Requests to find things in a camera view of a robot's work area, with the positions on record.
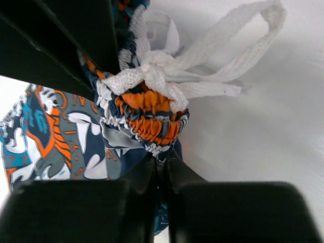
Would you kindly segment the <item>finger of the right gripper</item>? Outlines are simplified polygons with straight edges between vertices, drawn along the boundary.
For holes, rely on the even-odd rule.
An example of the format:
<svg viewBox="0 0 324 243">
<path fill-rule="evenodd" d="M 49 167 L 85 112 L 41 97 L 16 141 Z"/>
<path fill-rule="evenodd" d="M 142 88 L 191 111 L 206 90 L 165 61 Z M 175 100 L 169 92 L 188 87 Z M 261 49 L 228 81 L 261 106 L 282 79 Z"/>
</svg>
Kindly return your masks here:
<svg viewBox="0 0 324 243">
<path fill-rule="evenodd" d="M 95 97 L 76 46 L 35 1 L 1 1 L 1 75 Z"/>
<path fill-rule="evenodd" d="M 38 1 L 39 7 L 84 55 L 103 71 L 117 74 L 115 11 L 118 1 Z"/>
</svg>

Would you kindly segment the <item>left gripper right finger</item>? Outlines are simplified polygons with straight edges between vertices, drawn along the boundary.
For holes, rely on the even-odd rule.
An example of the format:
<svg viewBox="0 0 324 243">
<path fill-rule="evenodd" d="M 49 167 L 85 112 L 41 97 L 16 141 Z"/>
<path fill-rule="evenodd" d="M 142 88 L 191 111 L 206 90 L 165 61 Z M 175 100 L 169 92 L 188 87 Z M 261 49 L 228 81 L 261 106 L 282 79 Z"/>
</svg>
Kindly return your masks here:
<svg viewBox="0 0 324 243">
<path fill-rule="evenodd" d="M 321 242 L 286 182 L 209 182 L 171 153 L 166 161 L 170 242 Z"/>
</svg>

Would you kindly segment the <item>patterned orange blue shorts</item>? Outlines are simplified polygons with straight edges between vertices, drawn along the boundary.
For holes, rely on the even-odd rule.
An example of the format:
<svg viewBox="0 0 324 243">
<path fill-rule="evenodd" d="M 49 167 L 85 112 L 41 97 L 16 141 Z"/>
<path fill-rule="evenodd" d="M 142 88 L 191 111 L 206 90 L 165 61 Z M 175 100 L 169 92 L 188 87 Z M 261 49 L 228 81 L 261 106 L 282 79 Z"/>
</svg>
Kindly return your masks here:
<svg viewBox="0 0 324 243">
<path fill-rule="evenodd" d="M 117 74 L 76 47 L 93 100 L 29 83 L 1 120 L 11 190 L 34 180 L 117 179 L 147 154 L 162 168 L 181 152 L 189 100 L 241 94 L 232 81 L 260 60 L 286 18 L 281 1 L 242 4 L 180 54 L 175 22 L 149 5 L 117 3 Z"/>
</svg>

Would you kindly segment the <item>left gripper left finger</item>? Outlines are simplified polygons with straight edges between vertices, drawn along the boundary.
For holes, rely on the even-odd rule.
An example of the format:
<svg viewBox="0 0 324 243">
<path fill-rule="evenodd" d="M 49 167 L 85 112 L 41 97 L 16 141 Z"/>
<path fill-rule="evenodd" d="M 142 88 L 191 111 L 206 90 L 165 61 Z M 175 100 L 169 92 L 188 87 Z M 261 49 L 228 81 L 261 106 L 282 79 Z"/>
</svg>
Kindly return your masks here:
<svg viewBox="0 0 324 243">
<path fill-rule="evenodd" d="M 156 163 L 117 180 L 33 181 L 8 198 L 1 242 L 153 242 Z"/>
</svg>

